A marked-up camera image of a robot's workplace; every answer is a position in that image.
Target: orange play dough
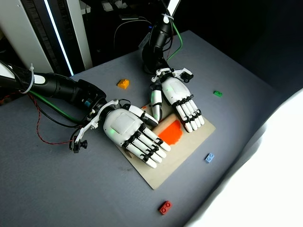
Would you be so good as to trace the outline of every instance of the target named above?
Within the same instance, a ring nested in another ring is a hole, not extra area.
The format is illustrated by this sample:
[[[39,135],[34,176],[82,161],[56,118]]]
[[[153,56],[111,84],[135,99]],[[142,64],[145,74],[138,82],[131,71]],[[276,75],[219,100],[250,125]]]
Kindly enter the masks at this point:
[[[168,145],[172,145],[176,144],[179,141],[182,134],[183,132],[181,130],[181,123],[179,120],[175,120],[163,132],[159,134],[159,137]]]

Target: led light strip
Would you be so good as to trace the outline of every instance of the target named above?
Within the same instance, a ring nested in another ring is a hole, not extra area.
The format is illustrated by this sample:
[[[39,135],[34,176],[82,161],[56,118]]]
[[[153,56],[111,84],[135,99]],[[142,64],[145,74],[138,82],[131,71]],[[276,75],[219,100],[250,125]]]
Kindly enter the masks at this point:
[[[70,70],[70,72],[71,72],[71,75],[73,76],[74,73],[72,72],[70,62],[68,61],[68,58],[67,58],[65,49],[64,49],[64,47],[63,47],[63,44],[62,44],[62,41],[61,41],[61,38],[60,38],[60,35],[59,35],[59,32],[58,32],[57,26],[56,26],[55,21],[54,21],[54,19],[53,19],[53,15],[52,15],[51,9],[50,9],[50,7],[49,7],[48,1],[47,1],[47,0],[44,0],[44,3],[45,3],[45,6],[46,6],[46,9],[47,9],[49,18],[51,19],[51,22],[52,22],[52,25],[53,25],[53,29],[55,30],[57,39],[58,39],[58,41],[59,41],[59,44],[60,44],[62,53],[63,53],[64,58],[65,58],[65,61],[66,61],[66,64],[67,64],[67,66],[68,66],[68,68],[69,68],[69,70]]]

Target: white zip tie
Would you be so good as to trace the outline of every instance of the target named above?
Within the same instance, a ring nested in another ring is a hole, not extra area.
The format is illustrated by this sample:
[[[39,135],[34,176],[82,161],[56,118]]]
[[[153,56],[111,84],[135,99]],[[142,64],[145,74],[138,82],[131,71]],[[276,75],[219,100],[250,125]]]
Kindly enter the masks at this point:
[[[168,17],[168,18],[170,18],[170,19],[172,19],[172,20],[174,20],[173,17],[171,17],[171,16],[169,16],[169,15],[167,15],[167,14],[161,13],[161,15],[163,15],[163,16],[165,16],[165,17]]]
[[[30,85],[28,86],[28,88],[26,89],[26,91],[25,92],[21,92],[22,94],[25,94],[25,93],[27,93],[31,88],[32,88],[32,86],[33,86],[33,84],[34,84],[34,67],[33,67],[33,64],[32,63],[30,63],[30,68],[29,68],[29,70],[31,70],[32,71],[32,80],[30,81]]]

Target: gray table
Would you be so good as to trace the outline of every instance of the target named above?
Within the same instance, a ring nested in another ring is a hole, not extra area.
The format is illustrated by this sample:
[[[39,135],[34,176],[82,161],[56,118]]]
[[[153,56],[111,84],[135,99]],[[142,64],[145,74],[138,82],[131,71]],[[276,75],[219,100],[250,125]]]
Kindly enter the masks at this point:
[[[195,77],[187,84],[216,131],[159,189],[153,191],[102,127],[85,134],[89,146],[73,154],[67,145],[44,144],[36,135],[37,111],[20,98],[0,108],[0,226],[178,227],[199,207],[211,188],[272,110],[277,93],[241,65],[190,31],[183,49],[169,62]],[[142,72],[140,51],[74,76],[105,91],[107,100],[127,98],[143,106],[150,99],[150,76]],[[130,79],[130,87],[116,86]],[[214,90],[223,97],[213,95]],[[77,111],[63,101],[72,115]],[[72,129],[42,117],[40,132],[49,141],[68,140]],[[206,164],[206,154],[215,158]],[[161,216],[157,208],[170,200]]]

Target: blue lego brick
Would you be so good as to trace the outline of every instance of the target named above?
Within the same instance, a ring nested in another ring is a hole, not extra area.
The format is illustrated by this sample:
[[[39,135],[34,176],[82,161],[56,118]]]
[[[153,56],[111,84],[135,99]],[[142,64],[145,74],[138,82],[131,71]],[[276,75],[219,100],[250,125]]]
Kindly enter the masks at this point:
[[[210,163],[213,160],[213,158],[214,158],[214,154],[209,153],[205,158],[205,162]]]

